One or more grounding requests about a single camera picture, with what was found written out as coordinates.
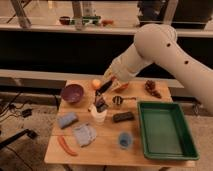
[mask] table leg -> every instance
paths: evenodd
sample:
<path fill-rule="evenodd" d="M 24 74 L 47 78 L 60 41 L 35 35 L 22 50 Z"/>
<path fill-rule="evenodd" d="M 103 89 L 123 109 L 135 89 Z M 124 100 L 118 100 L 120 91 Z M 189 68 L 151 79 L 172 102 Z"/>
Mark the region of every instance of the table leg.
<path fill-rule="evenodd" d="M 104 165 L 104 167 L 103 167 L 103 171 L 106 171 L 106 168 L 107 168 L 107 166 L 106 166 L 106 165 Z"/>
<path fill-rule="evenodd" d="M 73 171 L 68 164 L 63 164 L 65 171 Z"/>
<path fill-rule="evenodd" d="M 162 167 L 162 168 L 159 169 L 159 171 L 167 171 L 169 169 L 170 169 L 170 167 Z"/>

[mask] gray floor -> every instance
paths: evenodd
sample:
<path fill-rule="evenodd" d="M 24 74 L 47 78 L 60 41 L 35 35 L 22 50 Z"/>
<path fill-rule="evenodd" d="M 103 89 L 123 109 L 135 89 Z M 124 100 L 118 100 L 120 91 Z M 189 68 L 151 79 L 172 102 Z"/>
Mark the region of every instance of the gray floor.
<path fill-rule="evenodd" d="M 48 140 L 51 134 L 52 123 L 56 117 L 57 109 L 53 105 L 29 105 L 25 108 L 32 108 L 33 114 L 28 118 L 15 118 L 10 117 L 1 123 L 2 134 L 0 141 L 8 138 L 9 136 L 23 130 L 32 129 L 38 133 L 35 140 L 29 139 L 27 136 L 22 137 L 16 142 L 9 145 L 14 149 L 24 160 L 28 163 L 33 170 L 38 171 L 63 171 L 61 165 L 52 165 L 44 163 L 44 156 L 48 145 Z M 186 119 L 189 123 L 191 132 L 193 134 L 195 144 L 200 154 L 200 160 L 197 162 L 196 168 L 172 168 L 171 171 L 211 171 L 213 170 L 213 117 L 204 116 L 208 113 L 204 109 L 200 109 L 200 116 L 194 115 L 192 104 L 184 103 L 183 109 L 185 111 Z M 4 148 L 0 151 L 0 167 L 4 171 L 27 171 L 23 162 L 18 159 L 13 152 Z M 74 170 L 103 170 L 103 167 L 73 167 Z M 158 168 L 138 168 L 138 167 L 107 167 L 107 171 L 154 171 Z"/>

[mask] wooden tabletop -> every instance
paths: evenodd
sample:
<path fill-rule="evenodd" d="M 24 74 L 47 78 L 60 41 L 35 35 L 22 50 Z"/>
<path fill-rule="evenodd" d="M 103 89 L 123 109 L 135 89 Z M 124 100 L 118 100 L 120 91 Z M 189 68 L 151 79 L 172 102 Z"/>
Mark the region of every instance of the wooden tabletop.
<path fill-rule="evenodd" d="M 88 112 L 89 106 L 94 102 L 94 90 L 91 87 L 91 80 L 72 80 L 68 84 L 80 84 L 84 88 L 84 97 L 77 104 L 68 104 L 61 101 L 58 116 L 68 112 L 75 112 L 79 122 L 60 129 L 57 123 L 53 125 L 52 135 L 49 140 L 45 162 L 77 165 L 115 165 L 115 166 L 162 166 L 162 167 L 194 167 L 194 161 L 174 161 L 174 160 L 149 160 L 143 155 L 141 137 L 139 130 L 139 120 L 137 112 L 137 102 L 126 100 L 121 107 L 116 107 L 112 103 L 112 97 L 120 95 L 122 97 L 138 97 L 143 101 L 164 101 L 171 102 L 172 98 L 165 82 L 157 82 L 156 89 L 161 93 L 162 98 L 150 96 L 144 89 L 144 81 L 132 81 L 129 87 L 122 93 L 106 92 L 104 98 L 109 105 L 108 113 L 104 124 L 97 124 L 92 115 Z M 112 115 L 119 112 L 131 111 L 135 115 L 134 121 L 120 123 L 112 122 Z M 97 137 L 90 145 L 80 147 L 73 136 L 73 127 L 81 123 L 90 123 L 97 131 Z M 129 132 L 133 135 L 133 145 L 128 150 L 120 149 L 118 136 L 121 132 Z M 57 142 L 57 136 L 63 135 L 70 148 L 78 153 L 77 157 L 68 155 L 63 151 Z"/>

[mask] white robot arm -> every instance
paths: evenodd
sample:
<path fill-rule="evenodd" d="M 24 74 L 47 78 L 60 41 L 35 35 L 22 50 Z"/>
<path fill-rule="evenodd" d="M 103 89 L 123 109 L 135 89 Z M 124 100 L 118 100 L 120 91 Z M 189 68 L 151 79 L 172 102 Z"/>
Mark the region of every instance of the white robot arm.
<path fill-rule="evenodd" d="M 134 36 L 134 43 L 112 61 L 104 78 L 116 78 L 113 85 L 127 83 L 143 68 L 155 63 L 171 73 L 213 114 L 213 71 L 186 54 L 176 43 L 175 29 L 147 24 Z"/>

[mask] paper cup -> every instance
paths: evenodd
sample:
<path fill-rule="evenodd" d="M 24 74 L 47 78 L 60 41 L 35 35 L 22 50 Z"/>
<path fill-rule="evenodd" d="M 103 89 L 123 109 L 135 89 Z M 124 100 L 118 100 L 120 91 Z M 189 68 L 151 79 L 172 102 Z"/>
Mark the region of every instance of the paper cup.
<path fill-rule="evenodd" d="M 103 123 L 107 115 L 107 110 L 104 110 L 103 112 L 98 113 L 95 105 L 92 105 L 90 109 L 95 122 L 100 124 Z"/>

